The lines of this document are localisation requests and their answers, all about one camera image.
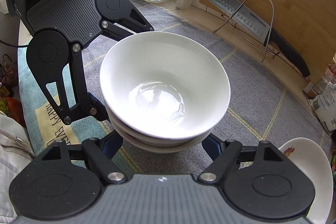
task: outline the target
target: gray ribbed panel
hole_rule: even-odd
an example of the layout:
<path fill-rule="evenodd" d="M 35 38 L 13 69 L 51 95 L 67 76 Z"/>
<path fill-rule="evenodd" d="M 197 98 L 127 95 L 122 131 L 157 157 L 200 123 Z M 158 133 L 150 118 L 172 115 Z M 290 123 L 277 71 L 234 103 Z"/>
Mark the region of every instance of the gray ribbed panel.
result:
<path fill-rule="evenodd" d="M 134 175 L 123 185 L 109 186 L 90 209 L 57 224 L 257 224 L 234 211 L 217 188 L 203 186 L 191 175 Z M 13 224 L 51 223 L 20 217 Z M 291 224 L 309 224 L 304 218 Z"/>
<path fill-rule="evenodd" d="M 83 45 L 101 32 L 95 0 L 43 0 L 28 11 L 27 19 L 34 31 L 56 28 L 70 42 Z"/>

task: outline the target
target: kitchen knife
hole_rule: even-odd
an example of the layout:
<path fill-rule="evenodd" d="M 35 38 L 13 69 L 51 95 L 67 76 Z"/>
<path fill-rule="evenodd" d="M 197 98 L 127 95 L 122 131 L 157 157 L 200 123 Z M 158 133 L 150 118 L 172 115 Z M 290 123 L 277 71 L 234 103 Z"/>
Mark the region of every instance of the kitchen knife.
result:
<path fill-rule="evenodd" d="M 238 0 L 209 0 L 213 5 L 230 16 L 241 4 Z M 266 46 L 270 25 L 260 16 L 243 5 L 232 19 L 242 26 L 249 35 Z M 278 33 L 274 28 L 271 30 L 269 42 L 275 43 L 280 52 L 301 72 L 303 77 L 310 75 L 307 64 L 300 54 Z"/>

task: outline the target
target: knife handle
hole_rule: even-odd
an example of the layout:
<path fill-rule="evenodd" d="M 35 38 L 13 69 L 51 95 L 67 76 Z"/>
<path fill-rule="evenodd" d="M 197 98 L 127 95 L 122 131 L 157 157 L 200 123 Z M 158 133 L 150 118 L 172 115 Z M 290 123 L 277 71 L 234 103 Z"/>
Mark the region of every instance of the knife handle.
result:
<path fill-rule="evenodd" d="M 266 39 L 264 42 L 264 46 L 266 46 L 268 34 L 266 35 Z M 308 77 L 310 75 L 309 69 L 307 67 L 306 62 L 303 60 L 301 55 L 291 46 L 288 42 L 276 31 L 274 28 L 271 32 L 271 37 L 269 39 L 270 42 L 274 42 L 280 52 L 301 72 L 303 77 Z"/>

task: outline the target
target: bowl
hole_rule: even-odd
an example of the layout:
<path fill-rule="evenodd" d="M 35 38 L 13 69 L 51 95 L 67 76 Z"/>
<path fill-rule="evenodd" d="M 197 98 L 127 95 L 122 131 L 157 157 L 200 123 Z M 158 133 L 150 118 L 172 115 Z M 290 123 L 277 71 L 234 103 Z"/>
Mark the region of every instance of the bowl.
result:
<path fill-rule="evenodd" d="M 210 134 L 210 132 L 203 133 L 182 145 L 178 145 L 174 147 L 154 147 L 154 146 L 150 146 L 150 145 L 137 141 L 132 136 L 128 135 L 125 131 L 123 131 L 121 128 L 119 128 L 118 126 L 115 126 L 115 130 L 118 132 L 120 136 L 122 136 L 125 140 L 127 140 L 129 143 L 133 144 L 134 146 L 141 148 L 143 150 L 147 150 L 147 151 L 158 153 L 158 154 L 175 153 L 175 152 L 189 149 L 199 144 L 200 142 L 202 142 Z"/>
<path fill-rule="evenodd" d="M 109 108 L 124 124 L 154 138 L 186 140 L 209 132 L 230 102 L 218 59 L 196 41 L 143 32 L 115 44 L 100 69 Z"/>
<path fill-rule="evenodd" d="M 279 150 L 313 182 L 315 199 L 307 218 L 314 224 L 324 224 L 333 200 L 333 176 L 324 151 L 307 138 L 292 139 Z"/>
<path fill-rule="evenodd" d="M 114 127 L 121 128 L 125 133 L 128 135 L 132 136 L 135 140 L 137 140 L 140 143 L 154 146 L 154 147 L 174 147 L 178 145 L 182 145 L 191 139 L 186 139 L 186 140 L 168 140 L 168 139 L 159 139 L 159 138 L 154 138 L 150 136 L 143 135 L 141 133 L 138 133 L 135 131 L 133 128 L 130 128 L 126 124 L 124 124 L 118 117 L 107 107 L 106 108 L 107 113 L 110 118 L 110 122 Z"/>

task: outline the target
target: cutting board holder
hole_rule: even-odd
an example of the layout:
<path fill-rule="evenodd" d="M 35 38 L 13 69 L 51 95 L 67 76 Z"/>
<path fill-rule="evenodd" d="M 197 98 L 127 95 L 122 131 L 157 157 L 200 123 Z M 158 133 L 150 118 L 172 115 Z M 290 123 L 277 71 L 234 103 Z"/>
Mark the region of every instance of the cutting board holder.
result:
<path fill-rule="evenodd" d="M 217 28 L 216 30 L 214 30 L 212 33 L 215 34 L 216 32 L 218 32 L 221 28 L 223 28 L 226 23 L 229 22 L 229 20 L 231 18 L 233 18 L 235 16 L 235 14 L 239 11 L 239 9 L 244 5 L 244 3 L 246 2 L 247 0 L 244 0 L 239 6 L 238 8 L 229 16 L 229 18 L 225 18 L 225 16 L 223 14 L 221 14 L 221 17 L 225 20 L 225 22 L 219 27 Z M 264 60 L 265 60 L 265 57 L 266 57 L 266 53 L 268 52 L 269 54 L 271 54 L 273 56 L 273 58 L 275 58 L 280 52 L 277 52 L 275 53 L 275 48 L 273 48 L 273 51 L 270 51 L 268 49 L 268 43 L 269 43 L 269 39 L 270 39 L 270 36 L 271 36 L 271 30 L 273 28 L 273 22 L 274 22 L 274 5 L 273 5 L 273 2 L 272 0 L 268 0 L 271 5 L 272 5 L 272 20 L 271 20 L 271 25 L 270 25 L 270 28 L 269 28 L 269 32 L 268 32 L 268 37 L 267 37 L 267 42 L 266 42 L 266 46 L 265 47 L 262 47 L 260 45 L 257 45 L 256 43 L 253 43 L 251 40 L 247 39 L 245 36 L 243 36 L 240 32 L 238 32 L 238 28 L 236 27 L 237 23 L 235 22 L 235 24 L 231 24 L 229 23 L 229 25 L 233 28 L 233 30 L 235 30 L 235 32 L 237 34 L 239 34 L 243 39 L 245 39 L 246 41 L 248 41 L 249 43 L 251 43 L 253 46 L 256 46 L 262 50 L 264 50 L 264 55 L 262 57 L 262 60 L 261 62 L 264 63 Z"/>

